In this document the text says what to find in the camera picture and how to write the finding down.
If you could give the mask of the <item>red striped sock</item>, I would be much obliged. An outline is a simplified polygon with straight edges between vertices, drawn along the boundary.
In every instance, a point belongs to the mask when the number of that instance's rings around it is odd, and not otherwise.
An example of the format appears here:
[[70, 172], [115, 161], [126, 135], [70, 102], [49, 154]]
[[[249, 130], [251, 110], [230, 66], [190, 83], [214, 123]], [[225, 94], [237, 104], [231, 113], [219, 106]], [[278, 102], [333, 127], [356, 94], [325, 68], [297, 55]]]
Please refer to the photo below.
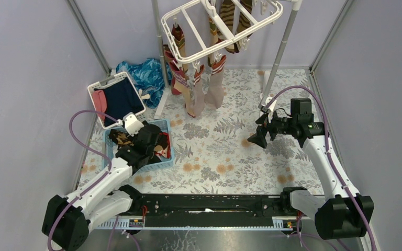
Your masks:
[[183, 91], [182, 91], [183, 97], [184, 97], [184, 105], [186, 112], [189, 116], [192, 118], [195, 118], [195, 114], [193, 111], [192, 107], [192, 99], [191, 99], [191, 94], [190, 94], [190, 88], [188, 86], [185, 86]]
[[175, 59], [172, 54], [169, 46], [165, 44], [164, 48], [164, 57], [166, 62], [168, 63], [169, 69], [171, 71], [171, 93], [175, 96], [184, 94], [188, 92], [188, 83], [186, 79], [185, 71], [183, 67], [179, 64], [179, 62]]

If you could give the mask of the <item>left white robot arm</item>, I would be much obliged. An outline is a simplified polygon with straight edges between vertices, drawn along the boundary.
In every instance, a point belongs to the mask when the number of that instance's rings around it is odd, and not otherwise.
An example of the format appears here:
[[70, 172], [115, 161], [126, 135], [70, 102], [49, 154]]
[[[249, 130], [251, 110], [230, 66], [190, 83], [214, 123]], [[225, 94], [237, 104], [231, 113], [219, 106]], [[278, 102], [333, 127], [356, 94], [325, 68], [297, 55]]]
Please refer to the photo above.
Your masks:
[[99, 174], [82, 188], [49, 200], [41, 228], [48, 250], [53, 244], [60, 250], [77, 250], [101, 223], [122, 212], [134, 215], [141, 210], [139, 198], [116, 187], [153, 159], [162, 131], [146, 121], [136, 121], [126, 130], [132, 143], [120, 148]]

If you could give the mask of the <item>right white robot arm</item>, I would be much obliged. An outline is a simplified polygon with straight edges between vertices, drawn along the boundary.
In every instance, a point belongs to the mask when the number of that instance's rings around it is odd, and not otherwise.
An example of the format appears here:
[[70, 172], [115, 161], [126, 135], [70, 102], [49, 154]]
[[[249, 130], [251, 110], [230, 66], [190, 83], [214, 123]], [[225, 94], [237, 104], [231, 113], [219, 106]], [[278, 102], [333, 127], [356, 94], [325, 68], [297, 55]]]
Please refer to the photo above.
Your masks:
[[310, 217], [322, 239], [363, 237], [372, 217], [374, 203], [363, 196], [344, 174], [326, 135], [323, 122], [315, 122], [309, 98], [291, 99], [291, 113], [279, 117], [271, 105], [256, 120], [256, 133], [248, 138], [262, 148], [267, 147], [266, 136], [291, 135], [312, 162], [325, 197], [319, 199], [304, 187], [286, 187], [281, 193], [279, 208], [286, 215], [301, 212]]

